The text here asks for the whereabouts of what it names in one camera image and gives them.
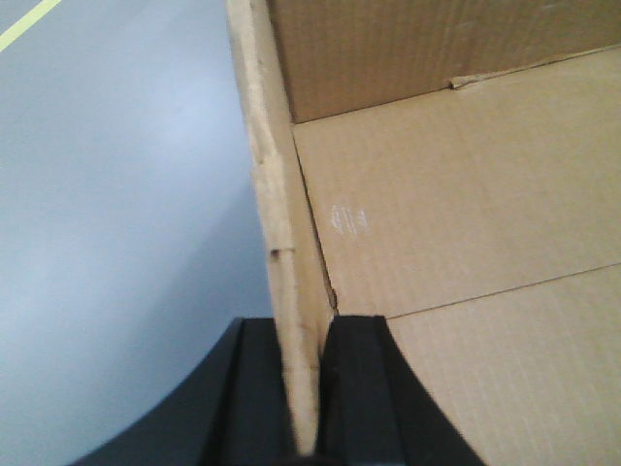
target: brown cardboard wall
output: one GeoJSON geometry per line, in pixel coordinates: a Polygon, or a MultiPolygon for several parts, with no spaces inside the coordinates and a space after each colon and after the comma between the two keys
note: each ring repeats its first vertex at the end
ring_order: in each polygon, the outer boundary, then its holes
{"type": "Polygon", "coordinates": [[[295,127],[341,314],[621,262],[621,49],[295,127]]]}
{"type": "Polygon", "coordinates": [[[621,267],[389,320],[490,466],[621,464],[621,267]]]}
{"type": "Polygon", "coordinates": [[[271,0],[298,122],[621,42],[619,0],[271,0]]]}

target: cardboard box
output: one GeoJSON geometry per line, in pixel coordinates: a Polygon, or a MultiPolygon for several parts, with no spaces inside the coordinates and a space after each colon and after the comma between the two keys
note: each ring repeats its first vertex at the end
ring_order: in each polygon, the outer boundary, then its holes
{"type": "Polygon", "coordinates": [[[384,315],[488,464],[621,464],[621,2],[229,19],[300,451],[331,317],[384,315]]]}

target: black object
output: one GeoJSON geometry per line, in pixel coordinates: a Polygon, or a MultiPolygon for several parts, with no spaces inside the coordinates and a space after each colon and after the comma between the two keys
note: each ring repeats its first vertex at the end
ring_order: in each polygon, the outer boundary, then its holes
{"type": "Polygon", "coordinates": [[[270,318],[235,319],[151,412],[75,466],[268,466],[293,453],[270,318]]]}
{"type": "Polygon", "coordinates": [[[383,317],[333,320],[318,447],[348,466],[484,466],[411,371],[383,317]]]}
{"type": "Polygon", "coordinates": [[[321,364],[317,456],[294,452],[274,321],[236,319],[157,407],[75,466],[484,466],[383,317],[337,316],[321,364]]]}

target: gray floor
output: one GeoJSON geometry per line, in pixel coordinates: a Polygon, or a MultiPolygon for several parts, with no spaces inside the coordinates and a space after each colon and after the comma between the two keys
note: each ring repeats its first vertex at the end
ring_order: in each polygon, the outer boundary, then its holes
{"type": "Polygon", "coordinates": [[[270,313],[249,170],[223,0],[64,0],[0,53],[0,464],[95,448],[270,313]]]}

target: yellow line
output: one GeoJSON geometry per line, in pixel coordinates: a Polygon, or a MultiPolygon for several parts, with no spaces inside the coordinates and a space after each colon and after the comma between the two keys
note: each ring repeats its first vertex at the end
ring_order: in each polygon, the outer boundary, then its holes
{"type": "Polygon", "coordinates": [[[39,19],[49,13],[62,0],[43,0],[26,13],[13,26],[0,35],[0,52],[12,44],[21,34],[32,27],[39,19]]]}

